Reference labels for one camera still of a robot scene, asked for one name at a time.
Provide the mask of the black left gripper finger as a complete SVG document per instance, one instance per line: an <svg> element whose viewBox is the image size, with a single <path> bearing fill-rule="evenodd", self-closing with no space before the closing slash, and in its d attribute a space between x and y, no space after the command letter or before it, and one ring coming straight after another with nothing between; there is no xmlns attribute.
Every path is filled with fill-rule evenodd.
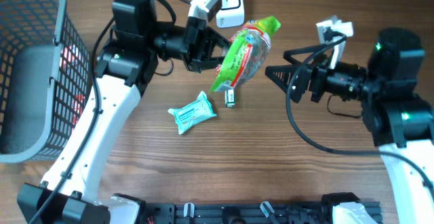
<svg viewBox="0 0 434 224"><path fill-rule="evenodd" d="M215 69L218 65L222 64L224 56L219 57L203 57L198 60L198 72Z"/></svg>
<svg viewBox="0 0 434 224"><path fill-rule="evenodd" d="M219 32L209 26L206 31L206 39L213 48L215 46L220 48L229 48L231 46L231 42L227 38L223 37Z"/></svg>

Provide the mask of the green candy bag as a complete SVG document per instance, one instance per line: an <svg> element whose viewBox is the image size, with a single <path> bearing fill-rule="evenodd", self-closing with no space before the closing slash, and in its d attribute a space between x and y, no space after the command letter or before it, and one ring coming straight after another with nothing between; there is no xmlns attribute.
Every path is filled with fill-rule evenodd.
<svg viewBox="0 0 434 224"><path fill-rule="evenodd" d="M210 90L235 89L253 78L267 59L271 37L280 27L281 23L274 16L246 22L231 37L231 46L217 68L216 80Z"/></svg>

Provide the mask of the teal tissue pack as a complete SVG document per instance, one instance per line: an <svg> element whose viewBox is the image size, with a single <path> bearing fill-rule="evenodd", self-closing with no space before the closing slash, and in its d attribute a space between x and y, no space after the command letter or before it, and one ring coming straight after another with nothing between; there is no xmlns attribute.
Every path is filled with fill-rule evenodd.
<svg viewBox="0 0 434 224"><path fill-rule="evenodd" d="M167 112L174 116L179 134L184 134L198 123L217 116L204 91L201 91L197 100L192 103L180 109L168 109Z"/></svg>

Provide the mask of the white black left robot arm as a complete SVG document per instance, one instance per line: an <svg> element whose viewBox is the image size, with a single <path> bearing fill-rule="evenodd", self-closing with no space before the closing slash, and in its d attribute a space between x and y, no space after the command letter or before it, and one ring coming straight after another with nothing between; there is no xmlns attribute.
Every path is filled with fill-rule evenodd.
<svg viewBox="0 0 434 224"><path fill-rule="evenodd" d="M106 161L160 60L200 72L222 63L229 41L209 22L222 0L190 0L186 25L157 19L166 0L113 0L113 17L91 54L92 91L71 137L39 185L25 184L18 205L28 223L146 223L146 202L116 194L98 199Z"/></svg>

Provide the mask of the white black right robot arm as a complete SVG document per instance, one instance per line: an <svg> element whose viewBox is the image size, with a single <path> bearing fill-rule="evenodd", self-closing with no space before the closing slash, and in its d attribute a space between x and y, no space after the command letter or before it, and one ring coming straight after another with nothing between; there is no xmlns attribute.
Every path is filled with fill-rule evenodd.
<svg viewBox="0 0 434 224"><path fill-rule="evenodd" d="M366 67L340 61L347 31L327 28L319 45L288 50L286 64L269 66L266 76L280 87L288 105L305 92L314 102L324 94L357 100L374 150L393 188L402 223L433 222L433 108L417 93L417 75L425 57L418 35L401 28L379 32Z"/></svg>

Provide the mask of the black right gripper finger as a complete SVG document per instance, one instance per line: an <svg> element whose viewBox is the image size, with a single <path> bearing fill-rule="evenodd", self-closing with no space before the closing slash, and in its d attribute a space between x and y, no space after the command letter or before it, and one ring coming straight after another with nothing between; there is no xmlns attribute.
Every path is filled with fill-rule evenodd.
<svg viewBox="0 0 434 224"><path fill-rule="evenodd" d="M281 66L268 66L265 69L265 75L282 91L285 93L288 91L291 78L293 78L294 73L297 70L297 66L281 65Z"/></svg>
<svg viewBox="0 0 434 224"><path fill-rule="evenodd" d="M287 50L283 53L283 59L288 61L291 64L300 64L300 61L293 58L295 55L299 54L307 54L307 53L316 53L324 48L326 48L327 44L319 44L319 45L312 45L305 48L297 48L293 50Z"/></svg>

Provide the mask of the green white gum pack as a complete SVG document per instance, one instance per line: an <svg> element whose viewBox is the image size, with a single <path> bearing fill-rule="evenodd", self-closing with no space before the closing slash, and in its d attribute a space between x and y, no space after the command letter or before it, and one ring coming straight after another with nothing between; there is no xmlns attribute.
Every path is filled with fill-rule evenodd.
<svg viewBox="0 0 434 224"><path fill-rule="evenodd" d="M235 106L235 91L234 89L226 90L224 93L225 106L234 107Z"/></svg>

